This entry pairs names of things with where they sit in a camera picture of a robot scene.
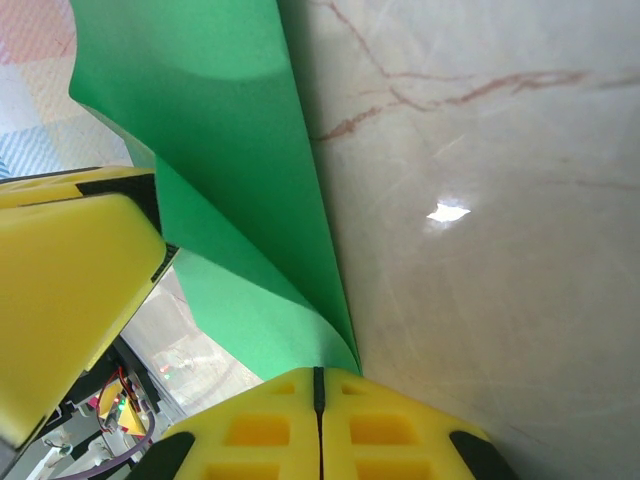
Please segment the circuit board with yellow tape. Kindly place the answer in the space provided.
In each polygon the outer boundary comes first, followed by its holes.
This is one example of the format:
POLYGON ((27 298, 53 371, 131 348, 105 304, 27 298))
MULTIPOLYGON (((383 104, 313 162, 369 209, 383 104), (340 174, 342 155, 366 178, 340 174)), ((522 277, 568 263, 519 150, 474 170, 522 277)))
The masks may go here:
POLYGON ((96 411, 100 427, 106 432, 121 430, 139 437, 147 433, 134 404, 120 384, 112 383, 104 389, 98 398, 96 411))

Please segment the green paper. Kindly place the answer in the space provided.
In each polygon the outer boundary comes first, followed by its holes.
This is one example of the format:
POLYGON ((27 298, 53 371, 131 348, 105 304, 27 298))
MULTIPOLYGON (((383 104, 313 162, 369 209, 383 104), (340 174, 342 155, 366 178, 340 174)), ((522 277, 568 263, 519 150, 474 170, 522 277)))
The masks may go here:
POLYGON ((197 326, 258 377, 361 369, 277 0, 70 0, 71 97, 155 170, 197 326))

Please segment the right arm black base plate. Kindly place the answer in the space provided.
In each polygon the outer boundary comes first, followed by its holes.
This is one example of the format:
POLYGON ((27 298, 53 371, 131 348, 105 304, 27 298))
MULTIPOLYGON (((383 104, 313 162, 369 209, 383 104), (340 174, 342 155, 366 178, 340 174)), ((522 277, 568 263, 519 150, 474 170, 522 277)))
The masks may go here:
POLYGON ((117 336, 112 342, 111 349, 113 350, 116 364, 123 368, 123 371, 129 378, 136 381, 144 394, 147 404, 152 408, 154 413, 159 414, 161 397, 151 379, 148 369, 139 356, 121 336, 117 336))

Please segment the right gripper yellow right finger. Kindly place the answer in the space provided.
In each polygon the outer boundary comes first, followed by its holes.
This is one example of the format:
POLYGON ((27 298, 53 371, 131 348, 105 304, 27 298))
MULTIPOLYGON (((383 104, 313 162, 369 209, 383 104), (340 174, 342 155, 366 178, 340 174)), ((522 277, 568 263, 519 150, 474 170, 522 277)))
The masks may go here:
POLYGON ((317 369, 321 480, 518 480, 477 426, 337 368, 317 369))

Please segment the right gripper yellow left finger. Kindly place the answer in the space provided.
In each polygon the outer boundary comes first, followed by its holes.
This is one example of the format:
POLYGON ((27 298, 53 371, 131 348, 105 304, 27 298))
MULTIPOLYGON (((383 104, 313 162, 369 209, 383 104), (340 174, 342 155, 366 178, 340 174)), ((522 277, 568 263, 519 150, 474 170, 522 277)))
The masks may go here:
POLYGON ((170 427, 125 480, 320 480, 313 368, 298 368, 170 427))

